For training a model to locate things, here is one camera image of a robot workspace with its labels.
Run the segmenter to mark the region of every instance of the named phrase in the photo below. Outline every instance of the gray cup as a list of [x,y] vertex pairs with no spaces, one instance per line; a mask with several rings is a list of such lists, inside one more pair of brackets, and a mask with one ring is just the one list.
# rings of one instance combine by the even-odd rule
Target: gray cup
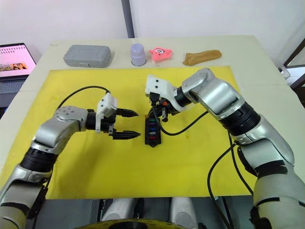
[[135,66],[141,66],[146,63],[144,47],[141,44],[133,44],[130,47],[130,53],[132,58],[132,64]]

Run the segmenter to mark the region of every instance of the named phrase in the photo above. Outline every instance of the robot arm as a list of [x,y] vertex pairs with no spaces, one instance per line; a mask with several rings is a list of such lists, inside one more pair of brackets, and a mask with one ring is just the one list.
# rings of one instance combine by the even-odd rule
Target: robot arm
[[114,128],[116,115],[132,117],[137,113],[117,108],[117,101],[110,93],[100,100],[96,113],[74,106],[57,109],[54,116],[39,127],[29,150],[0,192],[0,228],[22,229],[26,218],[32,219],[38,214],[48,190],[44,183],[51,178],[58,155],[75,132],[103,131],[113,139],[140,135],[135,131],[117,132]]
[[245,169],[257,176],[251,210],[256,228],[303,228],[305,184],[294,172],[292,149],[230,84],[203,68],[179,88],[149,76],[145,93],[152,106],[166,100],[164,108],[174,107],[173,114],[200,103],[230,132]]

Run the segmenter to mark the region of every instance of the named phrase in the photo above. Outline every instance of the patrick star plush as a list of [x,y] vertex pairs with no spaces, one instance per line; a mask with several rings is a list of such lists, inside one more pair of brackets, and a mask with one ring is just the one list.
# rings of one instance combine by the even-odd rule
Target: patrick star plush
[[153,50],[149,50],[149,53],[152,54],[152,59],[154,61],[162,61],[170,58],[173,52],[170,49],[155,47]]

